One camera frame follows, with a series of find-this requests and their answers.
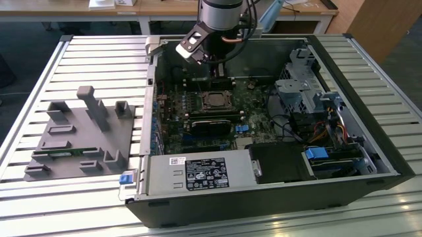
table leg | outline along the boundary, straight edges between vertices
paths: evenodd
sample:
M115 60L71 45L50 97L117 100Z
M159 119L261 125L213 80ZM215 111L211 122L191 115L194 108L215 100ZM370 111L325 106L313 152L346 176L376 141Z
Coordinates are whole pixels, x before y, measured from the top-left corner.
M314 34L325 34L325 32L329 28L332 19L333 19L333 15L321 16L321 20L318 21L318 24L317 24L317 27L314 30Z
M151 28L150 28L150 17L149 16L141 16L138 18L141 31L143 35L151 35Z
M45 29L47 31L51 31L53 30L53 23L51 22L42 22L43 26L45 26Z

black panel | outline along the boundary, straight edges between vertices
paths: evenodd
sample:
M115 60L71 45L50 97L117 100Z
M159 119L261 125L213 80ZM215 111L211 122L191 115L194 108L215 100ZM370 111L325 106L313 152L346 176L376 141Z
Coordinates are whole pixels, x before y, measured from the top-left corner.
M314 180L302 157L302 146L296 143L261 143L247 146L252 159L262 168L260 184Z
M338 7L332 0L321 0L321 2L330 10L338 10Z
M390 138L388 137L385 131L382 130L374 116L370 113L369 108L366 107L361 97L358 96L354 88L352 87L344 73L341 72L334 60L332 59L328 51L325 50L318 38L314 35L308 36L309 41L314 47L314 50L322 60L328 68L328 73L332 74L337 84L340 85L342 92L348 101L350 102L365 127L368 128L384 154L386 155L388 159L392 162L392 165L397 172L400 172L405 177L402 182L412 179L416 175L414 171L412 170L408 162L400 151L397 150Z
M397 180L400 177L386 177L151 201L127 200L126 207L146 227L166 228L345 206ZM165 205L150 205L151 202Z

slotted aluminum table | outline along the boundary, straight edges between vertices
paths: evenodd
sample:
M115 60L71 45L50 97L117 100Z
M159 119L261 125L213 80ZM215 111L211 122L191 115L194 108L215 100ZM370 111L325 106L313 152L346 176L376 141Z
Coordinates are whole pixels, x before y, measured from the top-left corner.
M81 85L106 105L137 106L130 167L139 163L149 63L145 36L74 37L62 41L0 148L0 236L394 236L422 234L422 116L354 39L318 36L417 176L346 207L149 229L119 200L119 175L24 182L50 101L77 100ZM332 90L330 75L322 73Z

metal bracket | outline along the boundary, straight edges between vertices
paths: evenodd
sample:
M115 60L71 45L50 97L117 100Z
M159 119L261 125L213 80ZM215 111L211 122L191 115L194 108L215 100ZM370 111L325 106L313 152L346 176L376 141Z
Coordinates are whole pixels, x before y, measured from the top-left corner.
M153 56L157 53L163 51L163 44L161 43L161 37L159 36L150 36L146 40L146 51L147 55Z

warning label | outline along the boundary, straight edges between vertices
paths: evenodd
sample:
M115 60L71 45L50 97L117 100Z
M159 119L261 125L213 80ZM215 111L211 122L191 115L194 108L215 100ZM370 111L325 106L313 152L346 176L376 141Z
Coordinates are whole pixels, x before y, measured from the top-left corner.
M189 191L229 187L225 158L187 160L185 167Z

